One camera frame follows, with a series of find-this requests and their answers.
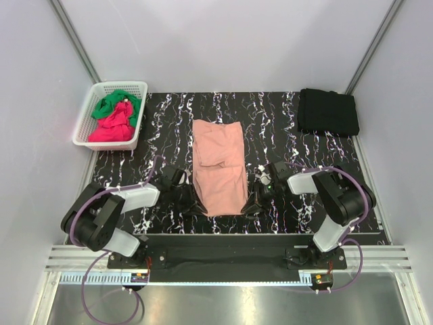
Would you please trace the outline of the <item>pink printed t-shirt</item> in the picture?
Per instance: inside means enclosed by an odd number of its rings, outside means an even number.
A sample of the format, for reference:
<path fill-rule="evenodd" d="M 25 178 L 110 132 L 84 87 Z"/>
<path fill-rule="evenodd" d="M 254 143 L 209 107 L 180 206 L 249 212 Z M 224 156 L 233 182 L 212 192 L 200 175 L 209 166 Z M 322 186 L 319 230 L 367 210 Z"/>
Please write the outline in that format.
<path fill-rule="evenodd" d="M 207 216 L 240 215 L 248 199 L 241 123 L 193 121 L 193 185 Z"/>

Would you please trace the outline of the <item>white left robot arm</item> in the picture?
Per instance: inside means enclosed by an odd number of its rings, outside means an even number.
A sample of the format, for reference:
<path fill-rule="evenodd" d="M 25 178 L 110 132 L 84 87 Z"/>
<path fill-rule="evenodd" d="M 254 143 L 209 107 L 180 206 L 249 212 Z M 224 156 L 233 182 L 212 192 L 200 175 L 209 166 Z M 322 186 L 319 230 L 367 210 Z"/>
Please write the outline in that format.
<path fill-rule="evenodd" d="M 208 212 L 187 172 L 168 165 L 161 174 L 151 171 L 145 181 L 132 186 L 103 188 L 90 183 L 65 214 L 60 228 L 76 246 L 109 252 L 113 262 L 124 268 L 145 267 L 151 263 L 146 240 L 119 229 L 118 220 L 129 211 L 170 204 L 184 215 Z"/>

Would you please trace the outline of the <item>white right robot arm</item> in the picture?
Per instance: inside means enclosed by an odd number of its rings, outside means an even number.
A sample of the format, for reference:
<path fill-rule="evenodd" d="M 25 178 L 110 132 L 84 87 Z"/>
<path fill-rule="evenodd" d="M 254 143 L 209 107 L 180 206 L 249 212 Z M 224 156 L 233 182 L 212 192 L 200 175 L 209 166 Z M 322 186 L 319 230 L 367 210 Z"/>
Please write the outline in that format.
<path fill-rule="evenodd" d="M 290 269 L 329 269 L 342 255 L 347 235 L 376 206 L 375 194 L 342 165 L 313 169 L 300 166 L 299 173 L 292 173 L 290 166 L 295 164 L 279 161 L 260 166 L 241 213 L 265 211 L 278 195 L 318 195 L 326 212 L 324 221 L 308 246 L 289 248 L 285 260 Z"/>

